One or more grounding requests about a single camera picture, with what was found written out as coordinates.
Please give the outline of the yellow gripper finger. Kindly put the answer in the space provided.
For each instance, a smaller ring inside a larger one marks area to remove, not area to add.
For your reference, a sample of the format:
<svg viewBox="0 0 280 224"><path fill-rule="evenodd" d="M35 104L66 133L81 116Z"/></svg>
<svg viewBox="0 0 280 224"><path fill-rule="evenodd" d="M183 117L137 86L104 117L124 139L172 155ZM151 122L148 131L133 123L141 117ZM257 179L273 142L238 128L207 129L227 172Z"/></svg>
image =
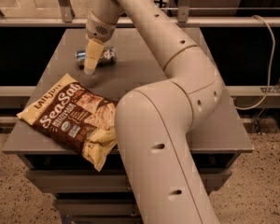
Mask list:
<svg viewBox="0 0 280 224"><path fill-rule="evenodd" d="M104 51L104 43L98 38L89 40L85 50L84 73L92 75Z"/></svg>

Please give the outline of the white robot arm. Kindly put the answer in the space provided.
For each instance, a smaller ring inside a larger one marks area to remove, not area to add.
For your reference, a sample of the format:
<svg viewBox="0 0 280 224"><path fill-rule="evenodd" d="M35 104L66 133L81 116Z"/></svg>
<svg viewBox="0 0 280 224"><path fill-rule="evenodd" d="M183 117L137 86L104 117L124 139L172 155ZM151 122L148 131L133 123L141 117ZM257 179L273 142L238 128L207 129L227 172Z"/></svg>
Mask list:
<svg viewBox="0 0 280 224"><path fill-rule="evenodd" d="M108 41L127 14L166 75L119 101L119 153L144 224L219 224L186 135L216 110L224 82L151 0L94 0L87 36Z"/></svg>

